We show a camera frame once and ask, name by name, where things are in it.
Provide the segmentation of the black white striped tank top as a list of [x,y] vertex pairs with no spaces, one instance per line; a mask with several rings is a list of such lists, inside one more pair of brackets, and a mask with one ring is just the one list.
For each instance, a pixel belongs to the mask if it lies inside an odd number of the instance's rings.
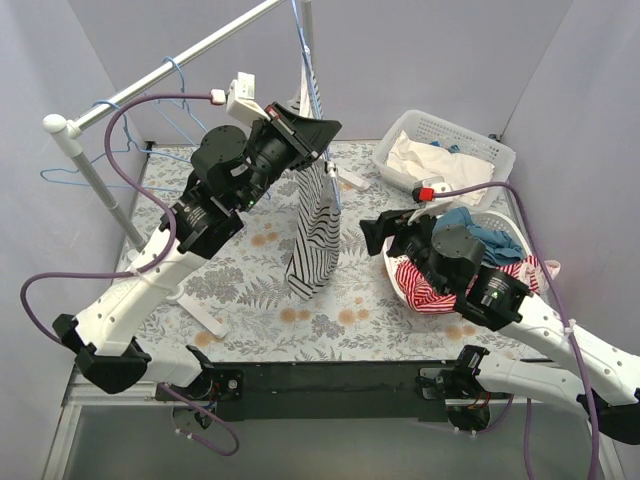
[[296,174],[296,182],[297,232],[285,280],[295,295],[309,300],[329,282],[339,260],[337,168],[322,154],[312,166]]

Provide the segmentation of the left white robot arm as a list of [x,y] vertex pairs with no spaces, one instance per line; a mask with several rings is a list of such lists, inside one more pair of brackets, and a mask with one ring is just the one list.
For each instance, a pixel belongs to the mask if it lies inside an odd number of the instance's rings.
[[249,133],[232,125],[207,132],[191,156],[193,171],[183,194],[123,279],[81,312],[54,321],[80,372],[105,393],[121,393],[139,381],[172,384],[193,400],[211,392],[213,367],[196,347],[152,354],[136,340],[136,331],[242,230],[242,212],[285,171],[311,166],[341,129],[336,120],[305,118],[277,102],[250,126]]

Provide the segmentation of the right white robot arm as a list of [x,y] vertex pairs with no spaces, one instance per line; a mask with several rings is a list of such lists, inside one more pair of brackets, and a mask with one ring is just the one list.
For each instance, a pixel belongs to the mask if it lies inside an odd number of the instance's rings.
[[609,438],[639,442],[639,358],[559,312],[523,282],[484,265],[485,247],[463,226],[437,228],[434,217],[390,210],[362,220],[371,256],[405,256],[420,278],[451,294],[454,310],[470,322],[534,348],[553,362],[548,368],[508,360],[487,350],[463,349],[450,373],[464,397],[481,391],[526,396],[587,419]]

